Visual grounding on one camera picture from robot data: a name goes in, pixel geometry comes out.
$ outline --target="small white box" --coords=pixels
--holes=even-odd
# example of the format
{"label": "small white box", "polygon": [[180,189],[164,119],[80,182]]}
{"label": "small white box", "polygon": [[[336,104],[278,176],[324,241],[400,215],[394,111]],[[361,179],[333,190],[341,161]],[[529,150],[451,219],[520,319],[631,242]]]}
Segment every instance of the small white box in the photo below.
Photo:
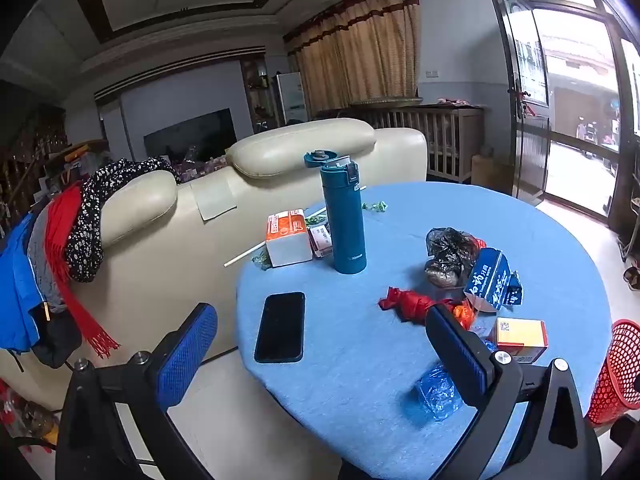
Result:
{"label": "small white box", "polygon": [[333,251],[331,234],[326,225],[311,226],[309,228],[309,239],[316,258],[324,258]]}
{"label": "small white box", "polygon": [[266,245],[273,267],[313,259],[302,209],[270,215],[267,222]]}

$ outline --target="wooden staircase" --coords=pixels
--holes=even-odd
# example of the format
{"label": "wooden staircase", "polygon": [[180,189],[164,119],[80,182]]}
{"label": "wooden staircase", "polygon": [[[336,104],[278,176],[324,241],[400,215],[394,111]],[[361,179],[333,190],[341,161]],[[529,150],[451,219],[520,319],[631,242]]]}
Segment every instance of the wooden staircase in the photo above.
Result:
{"label": "wooden staircase", "polygon": [[0,148],[0,238],[33,205],[49,154],[67,145],[64,110],[40,105],[21,124],[9,147]]}

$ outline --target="blue jacket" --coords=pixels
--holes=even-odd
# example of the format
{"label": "blue jacket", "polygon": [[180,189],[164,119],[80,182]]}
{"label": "blue jacket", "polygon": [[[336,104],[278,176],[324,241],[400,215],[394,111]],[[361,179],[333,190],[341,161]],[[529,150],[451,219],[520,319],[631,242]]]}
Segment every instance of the blue jacket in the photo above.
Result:
{"label": "blue jacket", "polygon": [[0,254],[0,348],[18,352],[28,352],[40,338],[29,311],[43,299],[22,244],[30,219],[28,214],[12,229]]}

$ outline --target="smartphone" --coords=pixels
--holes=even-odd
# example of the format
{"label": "smartphone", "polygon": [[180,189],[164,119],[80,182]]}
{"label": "smartphone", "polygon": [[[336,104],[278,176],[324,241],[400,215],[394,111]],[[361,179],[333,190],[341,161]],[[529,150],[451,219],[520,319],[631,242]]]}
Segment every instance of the smartphone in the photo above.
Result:
{"label": "smartphone", "polygon": [[272,294],[264,302],[254,358],[259,363],[294,363],[302,359],[305,295]]}

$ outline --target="curtain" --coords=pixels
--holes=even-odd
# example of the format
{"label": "curtain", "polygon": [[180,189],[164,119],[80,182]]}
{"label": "curtain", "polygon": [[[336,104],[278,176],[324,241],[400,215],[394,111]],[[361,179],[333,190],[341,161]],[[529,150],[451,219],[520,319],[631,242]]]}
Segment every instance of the curtain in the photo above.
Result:
{"label": "curtain", "polygon": [[311,115],[375,97],[415,97],[420,0],[343,0],[284,36]]}

